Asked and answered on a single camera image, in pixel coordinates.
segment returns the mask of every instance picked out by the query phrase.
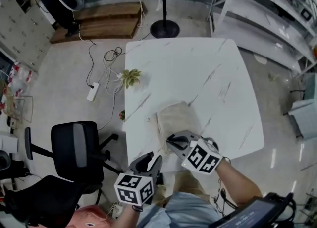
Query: white marble table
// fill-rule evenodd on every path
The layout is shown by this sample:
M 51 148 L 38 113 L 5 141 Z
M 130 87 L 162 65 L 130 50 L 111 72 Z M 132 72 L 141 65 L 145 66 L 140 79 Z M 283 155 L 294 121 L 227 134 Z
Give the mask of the white marble table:
M 186 101 L 203 137 L 212 137 L 231 159 L 264 146 L 259 108 L 249 74 L 233 40 L 173 38 L 129 42 L 125 68 L 142 72 L 125 90 L 124 130 L 128 161 L 153 151 L 162 172 L 181 170 L 174 153 L 160 150 L 148 118 L 169 104 Z

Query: white cabinet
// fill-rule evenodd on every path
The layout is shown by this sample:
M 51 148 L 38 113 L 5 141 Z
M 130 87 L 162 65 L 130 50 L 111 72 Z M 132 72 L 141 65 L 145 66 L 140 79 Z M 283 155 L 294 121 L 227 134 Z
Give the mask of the white cabinet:
M 55 30 L 35 5 L 26 13 L 16 0 L 1 0 L 0 42 L 14 59 L 38 71 Z

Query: small potted plant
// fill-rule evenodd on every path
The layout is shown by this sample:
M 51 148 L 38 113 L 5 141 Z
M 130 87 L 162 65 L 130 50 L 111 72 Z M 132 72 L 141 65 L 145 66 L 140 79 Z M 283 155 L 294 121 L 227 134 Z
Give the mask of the small potted plant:
M 129 86 L 133 86 L 135 83 L 140 83 L 139 77 L 141 72 L 138 71 L 136 68 L 133 70 L 124 70 L 122 72 L 121 81 L 125 88 L 129 88 Z
M 122 111 L 119 113 L 119 117 L 120 117 L 120 120 L 125 121 L 125 110 L 122 110 Z

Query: white power strip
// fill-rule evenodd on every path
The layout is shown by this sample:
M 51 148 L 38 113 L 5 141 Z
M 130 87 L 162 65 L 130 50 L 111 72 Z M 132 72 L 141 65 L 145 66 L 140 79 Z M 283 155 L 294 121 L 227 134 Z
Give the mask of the white power strip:
M 87 96 L 87 100 L 89 101 L 95 100 L 99 87 L 100 87 L 99 83 L 93 83 L 93 88 L 90 88 L 88 96 Z
M 113 207 L 112 218 L 117 219 L 123 210 L 123 206 L 115 204 Z

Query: monitor screen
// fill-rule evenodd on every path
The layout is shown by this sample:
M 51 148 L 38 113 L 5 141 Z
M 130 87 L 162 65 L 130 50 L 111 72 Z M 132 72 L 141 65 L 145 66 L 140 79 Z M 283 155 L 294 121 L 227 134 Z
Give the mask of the monitor screen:
M 274 204 L 256 200 L 218 228 L 252 228 L 256 227 L 273 208 Z

